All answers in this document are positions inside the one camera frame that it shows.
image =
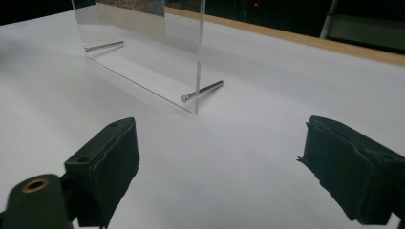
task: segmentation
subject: metal rod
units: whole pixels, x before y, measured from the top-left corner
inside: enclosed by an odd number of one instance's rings
[[[85,48],[84,50],[86,52],[91,52],[91,51],[102,50],[102,49],[106,49],[106,48],[110,48],[110,47],[114,47],[114,46],[121,46],[121,45],[124,45],[123,41],[118,41],[118,42],[113,42],[113,43],[110,43],[110,44]]]
[[[209,85],[209,86],[207,86],[207,87],[205,87],[203,89],[200,89],[199,96],[202,95],[202,94],[212,92],[212,91],[216,90],[217,88],[222,87],[223,85],[224,85],[224,82],[221,80],[221,81],[219,81],[219,82],[217,82],[215,84],[212,84],[212,85]],[[181,101],[183,103],[186,103],[186,102],[188,102],[188,100],[193,99],[195,97],[196,97],[196,93],[186,94],[186,95],[183,95],[181,97]]]

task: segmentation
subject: white tabletop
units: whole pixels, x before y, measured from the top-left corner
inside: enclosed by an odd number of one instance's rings
[[[311,115],[405,155],[405,68],[205,28],[202,73],[225,85],[192,115],[87,59],[71,11],[0,27],[0,211],[18,182],[63,175],[98,131],[133,116],[139,173],[111,228],[367,228],[296,157]]]

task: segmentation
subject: screw hole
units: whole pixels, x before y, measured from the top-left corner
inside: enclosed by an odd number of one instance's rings
[[[43,189],[45,186],[48,185],[48,183],[49,181],[45,178],[35,179],[24,185],[22,191],[23,193],[33,193]]]
[[[90,159],[90,158],[89,158],[88,156],[84,156],[84,157],[79,158],[79,159],[78,159],[78,162],[84,163],[84,162],[89,161],[89,159]]]

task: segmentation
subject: clear acrylic panel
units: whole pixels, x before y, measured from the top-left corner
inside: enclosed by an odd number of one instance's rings
[[[72,0],[86,56],[196,114],[205,0]]]

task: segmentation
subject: transparent plastic stand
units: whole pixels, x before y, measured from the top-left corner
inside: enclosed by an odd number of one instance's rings
[[[200,89],[205,0],[72,2],[86,56],[105,68],[192,114],[223,85]]]

